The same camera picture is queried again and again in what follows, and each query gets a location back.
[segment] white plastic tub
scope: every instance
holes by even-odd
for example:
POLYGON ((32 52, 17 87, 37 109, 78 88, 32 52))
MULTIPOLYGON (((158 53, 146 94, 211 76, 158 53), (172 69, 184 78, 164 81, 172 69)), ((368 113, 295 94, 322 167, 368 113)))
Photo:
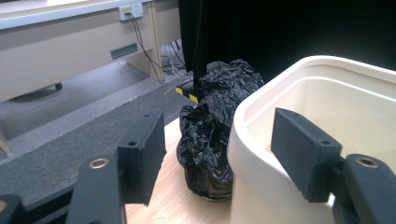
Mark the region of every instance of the white plastic tub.
POLYGON ((308 203, 271 152, 275 108, 293 110, 343 145, 396 171, 396 72, 343 58, 304 58, 238 106, 228 145, 232 223, 334 223, 308 203))

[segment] electrical outlet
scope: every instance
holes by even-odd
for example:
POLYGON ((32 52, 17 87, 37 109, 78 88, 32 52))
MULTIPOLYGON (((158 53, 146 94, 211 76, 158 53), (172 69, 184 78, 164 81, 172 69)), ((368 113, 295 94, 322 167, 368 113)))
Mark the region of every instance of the electrical outlet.
POLYGON ((139 18, 139 17, 144 16, 142 3, 132 4, 131 7, 132 7, 132 15, 135 18, 139 18))
POLYGON ((127 21, 131 19, 126 13, 132 13, 131 6, 119 7, 120 21, 127 21))

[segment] wire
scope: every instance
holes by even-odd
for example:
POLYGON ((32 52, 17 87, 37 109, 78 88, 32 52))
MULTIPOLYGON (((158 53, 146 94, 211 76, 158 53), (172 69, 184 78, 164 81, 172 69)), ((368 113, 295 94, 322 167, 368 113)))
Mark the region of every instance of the wire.
MULTIPOLYGON (((174 53, 176 54, 176 56, 178 57, 178 55, 177 55, 177 53, 176 53, 176 50, 175 50, 175 48, 173 47, 173 45, 172 44, 170 44, 171 45, 171 47, 172 47, 172 49, 173 49, 173 51, 174 51, 174 53)), ((184 64, 183 63, 183 61, 181 61, 181 59, 178 57, 178 60, 184 65, 184 66, 186 66, 186 64, 184 64)))
POLYGON ((157 69, 155 69, 154 64, 156 64, 156 65, 157 65, 158 67, 160 67, 162 70, 163 70, 163 68, 162 68, 159 64, 157 64, 157 63, 155 63, 154 61, 151 60, 151 58, 149 57, 149 55, 148 55, 148 53, 146 52, 145 48, 143 47, 143 38, 142 38, 142 34, 140 33, 140 28, 139 28, 139 25, 138 25, 137 22, 136 22, 136 18, 134 17, 134 15, 132 15, 132 13, 126 13, 126 15, 129 16, 129 17, 131 18, 132 25, 134 26, 134 32, 136 33, 137 42, 139 42, 139 45, 140 45, 140 47, 142 48, 143 53, 146 55, 146 57, 147 57, 148 60, 150 61, 151 67, 154 69, 155 76, 157 77, 158 81, 159 81, 161 84, 163 84, 163 83, 165 82, 165 80, 164 80, 164 79, 160 79, 160 77, 158 76, 158 73, 157 73, 157 69))
POLYGON ((171 55, 171 50, 170 50, 169 45, 167 45, 167 47, 165 46, 165 51, 166 51, 166 53, 169 55, 169 58, 168 58, 168 59, 169 59, 169 63, 170 63, 170 65, 171 65, 173 74, 174 74, 175 76, 177 76, 178 78, 182 78, 182 79, 189 78, 189 77, 187 77, 186 75, 181 74, 181 73, 179 72, 179 70, 181 70, 181 69, 176 69, 176 68, 175 68, 175 66, 174 66, 174 64, 173 64, 173 57, 170 56, 170 55, 171 55))
POLYGON ((180 70, 184 70, 185 68, 184 67, 182 67, 182 68, 174 68, 174 69, 171 68, 170 70, 166 70, 165 73, 167 75, 174 75, 175 74, 175 69, 177 71, 180 71, 180 70))

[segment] screw hole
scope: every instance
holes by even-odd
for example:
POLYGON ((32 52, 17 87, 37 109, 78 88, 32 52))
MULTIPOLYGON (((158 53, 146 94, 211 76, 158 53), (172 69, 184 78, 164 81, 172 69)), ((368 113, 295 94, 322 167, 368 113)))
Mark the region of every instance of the screw hole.
POLYGON ((136 146, 136 142, 134 142, 134 141, 131 141, 131 142, 129 142, 128 143, 128 146, 130 146, 130 147, 134 147, 134 146, 136 146))
POLYGON ((90 162, 90 167, 92 169, 100 169, 108 164, 108 159, 100 158, 90 162))
POLYGON ((320 143, 326 146, 330 144, 330 142, 326 140, 321 140, 320 143))
POLYGON ((375 161, 373 161, 370 158, 359 157, 356 159, 356 162, 360 165, 365 166, 365 167, 378 168, 378 163, 376 163, 375 161))

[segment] black curtain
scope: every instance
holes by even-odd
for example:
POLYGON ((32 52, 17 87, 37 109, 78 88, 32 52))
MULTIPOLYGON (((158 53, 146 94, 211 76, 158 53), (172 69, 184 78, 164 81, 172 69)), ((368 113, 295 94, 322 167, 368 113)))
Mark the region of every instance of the black curtain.
POLYGON ((201 63, 241 58, 264 81, 312 55, 396 70, 394 0, 179 0, 179 10, 188 70, 197 61, 193 55, 199 22, 201 63), (199 21, 201 2, 204 19, 199 21))

